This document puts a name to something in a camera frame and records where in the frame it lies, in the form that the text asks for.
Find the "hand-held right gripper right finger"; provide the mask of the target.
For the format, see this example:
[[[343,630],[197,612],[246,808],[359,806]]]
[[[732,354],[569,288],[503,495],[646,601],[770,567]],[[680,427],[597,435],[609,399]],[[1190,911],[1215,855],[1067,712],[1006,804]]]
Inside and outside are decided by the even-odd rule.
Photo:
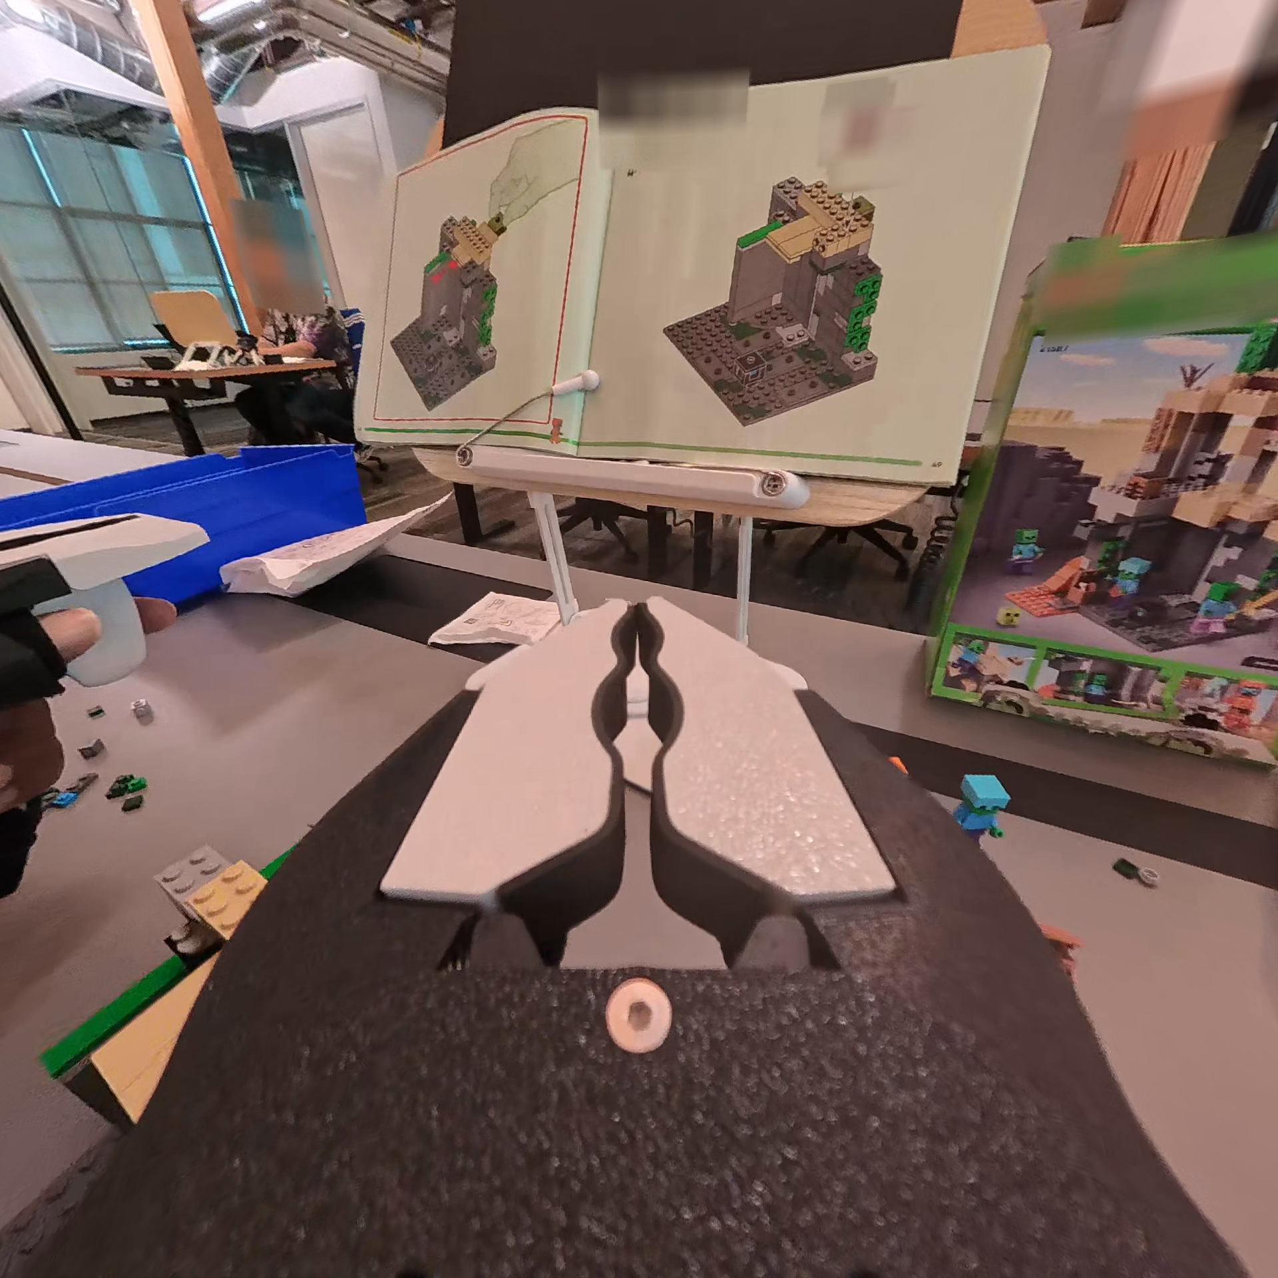
[[[800,694],[806,681],[677,605],[641,605],[649,869],[728,969],[838,969],[816,910],[897,879]]]

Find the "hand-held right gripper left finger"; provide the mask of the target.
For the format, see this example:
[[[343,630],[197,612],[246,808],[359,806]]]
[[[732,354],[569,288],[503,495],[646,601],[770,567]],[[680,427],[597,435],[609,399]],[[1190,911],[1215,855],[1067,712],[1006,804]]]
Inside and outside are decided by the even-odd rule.
[[[484,665],[461,726],[384,870],[395,901],[519,918],[540,958],[617,894],[635,660],[631,604],[608,600]]]

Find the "toy brick building model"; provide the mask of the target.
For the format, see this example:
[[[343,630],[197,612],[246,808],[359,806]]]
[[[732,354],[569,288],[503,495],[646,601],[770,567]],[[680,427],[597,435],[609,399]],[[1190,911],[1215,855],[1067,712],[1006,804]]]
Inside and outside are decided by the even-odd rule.
[[[154,875],[181,918],[167,957],[39,1052],[43,1072],[117,1131],[142,1118],[217,958],[287,853],[263,869],[203,845]]]

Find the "grey desk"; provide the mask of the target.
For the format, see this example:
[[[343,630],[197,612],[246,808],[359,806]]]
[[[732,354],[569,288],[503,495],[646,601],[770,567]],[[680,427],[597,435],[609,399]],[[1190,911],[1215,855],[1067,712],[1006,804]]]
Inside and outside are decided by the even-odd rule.
[[[1033,914],[1078,934],[1080,999],[1148,1134],[1255,1275],[1275,1275],[1275,774],[969,709],[922,690],[925,641],[764,604],[749,634],[947,801],[1013,796],[990,845]],[[256,866],[457,692],[473,657],[259,596],[218,597],[103,693],[54,701],[143,773],[55,813],[2,902],[2,1224],[107,1135],[39,1052],[169,953],[153,874],[209,843]],[[1150,889],[1111,870],[1158,871]]]

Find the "person's left hand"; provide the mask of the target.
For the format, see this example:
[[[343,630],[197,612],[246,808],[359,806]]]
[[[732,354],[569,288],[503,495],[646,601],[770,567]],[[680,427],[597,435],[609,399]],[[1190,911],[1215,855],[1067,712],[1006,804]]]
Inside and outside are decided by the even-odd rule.
[[[2,618],[5,660],[21,660],[25,688],[57,694],[69,662],[90,650],[102,622],[87,608]],[[1,712],[1,895],[14,894],[23,878],[42,817],[42,797],[58,781],[63,750],[49,700],[10,702]]]

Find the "blue storage bin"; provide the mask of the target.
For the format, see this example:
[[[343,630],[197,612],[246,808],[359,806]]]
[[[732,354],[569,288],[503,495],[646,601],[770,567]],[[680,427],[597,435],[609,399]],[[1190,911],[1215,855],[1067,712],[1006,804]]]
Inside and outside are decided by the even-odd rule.
[[[193,523],[207,543],[126,577],[137,597],[178,607],[220,591],[219,568],[367,519],[347,444],[244,447],[5,496],[1,528],[145,513]]]

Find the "folded paper leaflet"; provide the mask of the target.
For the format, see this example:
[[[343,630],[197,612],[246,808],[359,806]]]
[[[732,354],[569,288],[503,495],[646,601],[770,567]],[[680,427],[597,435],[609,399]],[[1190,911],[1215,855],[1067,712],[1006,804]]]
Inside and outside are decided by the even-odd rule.
[[[489,591],[453,620],[433,630],[427,644],[439,648],[533,645],[561,625],[553,600]]]

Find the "white printed paper bag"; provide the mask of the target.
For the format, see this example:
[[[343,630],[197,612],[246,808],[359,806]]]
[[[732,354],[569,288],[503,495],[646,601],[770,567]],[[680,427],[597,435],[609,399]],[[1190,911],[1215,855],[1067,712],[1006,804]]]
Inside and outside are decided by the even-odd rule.
[[[230,595],[296,599],[376,553],[387,541],[407,533],[447,501],[449,495],[445,493],[394,517],[366,521],[230,560],[219,568],[220,585]]]

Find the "scatter of tiny brick pieces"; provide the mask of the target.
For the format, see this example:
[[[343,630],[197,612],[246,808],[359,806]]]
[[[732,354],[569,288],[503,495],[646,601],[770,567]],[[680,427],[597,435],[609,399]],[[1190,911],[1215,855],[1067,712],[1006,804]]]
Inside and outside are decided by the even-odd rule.
[[[37,810],[43,814],[49,810],[65,812],[75,806],[85,796],[103,784],[103,798],[119,806],[125,813],[134,812],[145,804],[149,780],[143,774],[123,772],[103,777],[98,765],[109,762],[107,742],[101,736],[75,745],[71,750],[71,768],[54,785],[42,790],[37,798]]]

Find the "tan chair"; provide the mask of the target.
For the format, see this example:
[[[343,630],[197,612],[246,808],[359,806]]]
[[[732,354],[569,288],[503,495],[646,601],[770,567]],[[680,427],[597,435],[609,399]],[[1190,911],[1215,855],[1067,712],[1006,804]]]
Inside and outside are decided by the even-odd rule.
[[[238,331],[213,292],[153,291],[147,298],[157,324],[181,354],[181,367],[223,367],[246,354]]]

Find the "white and wooden book stand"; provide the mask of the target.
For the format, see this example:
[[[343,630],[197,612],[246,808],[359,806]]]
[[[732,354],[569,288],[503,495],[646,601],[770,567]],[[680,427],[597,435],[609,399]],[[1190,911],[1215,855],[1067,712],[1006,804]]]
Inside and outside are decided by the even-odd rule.
[[[645,459],[581,457],[557,451],[531,451],[485,439],[508,417],[519,416],[539,400],[581,398],[599,390],[593,370],[555,382],[505,416],[484,424],[451,448],[415,447],[419,464],[448,483],[521,491],[533,513],[543,557],[549,569],[551,596],[560,624],[571,625],[579,605],[573,593],[567,551],[555,496],[572,495],[613,501],[623,495],[646,505],[688,508],[737,520],[736,638],[749,642],[749,605],[754,517],[858,529],[885,519],[925,493],[918,484],[802,476],[785,468],[740,468],[672,464]]]

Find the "open instruction booklet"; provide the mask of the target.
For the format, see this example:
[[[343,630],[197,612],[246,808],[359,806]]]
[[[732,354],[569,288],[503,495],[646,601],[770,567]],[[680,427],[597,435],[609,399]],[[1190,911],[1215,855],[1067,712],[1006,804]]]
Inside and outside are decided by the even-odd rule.
[[[613,71],[444,146],[387,191],[360,435],[950,479],[1049,63]]]

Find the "black panel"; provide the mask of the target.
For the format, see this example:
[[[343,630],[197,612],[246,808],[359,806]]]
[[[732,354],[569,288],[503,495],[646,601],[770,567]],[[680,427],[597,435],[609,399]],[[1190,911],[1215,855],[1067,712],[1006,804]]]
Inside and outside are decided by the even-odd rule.
[[[742,119],[748,87],[1046,47],[1034,2],[460,1],[444,143],[552,109],[657,130]]]

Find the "wooden post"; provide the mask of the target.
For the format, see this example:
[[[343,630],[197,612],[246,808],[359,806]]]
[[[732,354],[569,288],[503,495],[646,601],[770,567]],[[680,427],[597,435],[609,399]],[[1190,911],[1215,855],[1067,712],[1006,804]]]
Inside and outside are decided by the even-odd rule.
[[[205,82],[199,53],[179,1],[130,1],[139,38],[154,66],[174,129],[190,163],[213,236],[230,279],[240,327],[262,331],[260,308],[252,295],[235,239],[234,211],[242,187],[231,165],[215,102]]]

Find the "silver ceiling duct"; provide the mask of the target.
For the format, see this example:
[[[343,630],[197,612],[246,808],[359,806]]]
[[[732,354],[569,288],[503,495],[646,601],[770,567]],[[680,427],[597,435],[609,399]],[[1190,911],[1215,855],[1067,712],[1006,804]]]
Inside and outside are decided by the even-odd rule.
[[[452,1],[215,1],[186,2],[185,10],[199,69],[219,102],[258,65],[280,73],[327,57],[443,105]]]

